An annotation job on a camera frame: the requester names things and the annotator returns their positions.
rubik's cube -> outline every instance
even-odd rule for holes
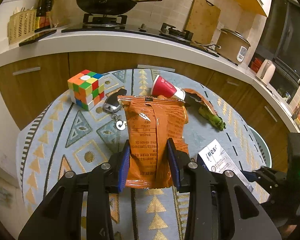
[[[81,71],[68,80],[71,101],[90,111],[105,96],[103,75],[90,70]]]

kitchen counter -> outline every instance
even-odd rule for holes
[[[170,58],[209,68],[252,85],[277,112],[290,132],[300,132],[291,119],[291,114],[287,113],[290,110],[289,105],[269,86],[274,91],[275,98],[246,65],[236,66],[223,57],[214,57],[189,46],[157,37],[110,31],[61,33],[64,28],[57,28],[55,34],[22,47],[19,47],[18,43],[9,46],[8,40],[0,42],[0,67],[31,57],[76,51],[128,52]]]

keychain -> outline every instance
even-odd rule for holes
[[[116,122],[115,125],[118,130],[123,131],[126,128],[127,121],[121,120],[121,115],[112,114],[111,116]]]

round table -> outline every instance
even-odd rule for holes
[[[176,73],[154,69],[129,69],[105,74],[105,95],[120,88],[127,95],[149,96],[157,74],[177,87],[192,88],[209,100],[226,123],[218,131],[187,108],[189,123],[183,136],[191,158],[214,139],[232,158],[239,169],[251,171],[265,165],[248,125],[222,98],[208,88]],[[17,143],[17,169],[25,206],[30,214],[69,170],[77,174],[91,171],[123,148],[127,129],[115,128],[111,115],[102,111],[104,100],[91,111],[73,104],[66,91],[51,103],[31,124],[24,128]],[[124,110],[118,113],[125,120]],[[266,201],[267,193],[252,183],[253,195]],[[82,239],[85,239],[87,194],[82,205]],[[110,195],[111,217],[115,239],[183,239],[189,194],[179,194],[174,187],[163,189],[125,188]]]

gas stove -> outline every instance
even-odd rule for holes
[[[82,32],[82,31],[112,31],[112,32],[125,32],[125,33],[134,33],[141,34],[151,37],[157,37],[160,39],[173,41],[179,44],[186,45],[188,47],[204,51],[214,57],[219,57],[218,54],[207,50],[204,47],[201,47],[195,44],[192,41],[193,33],[187,30],[179,31],[176,30],[174,26],[167,23],[163,23],[160,30],[147,28],[145,24],[142,24],[140,27],[136,25],[128,25],[127,16],[119,15],[117,17],[93,17],[91,21],[89,19],[92,17],[92,14],[85,14],[83,17],[83,22],[76,26],[66,28],[62,30],[62,33],[67,32]]]
[[[175,26],[163,23],[160,29],[161,36],[172,37],[180,41],[192,42],[193,33],[187,30],[179,31],[174,29]]]
[[[92,27],[123,27],[126,25],[127,22],[127,16],[126,15],[119,15],[117,17],[93,17],[93,14],[85,13],[83,15],[83,28],[92,28]]]

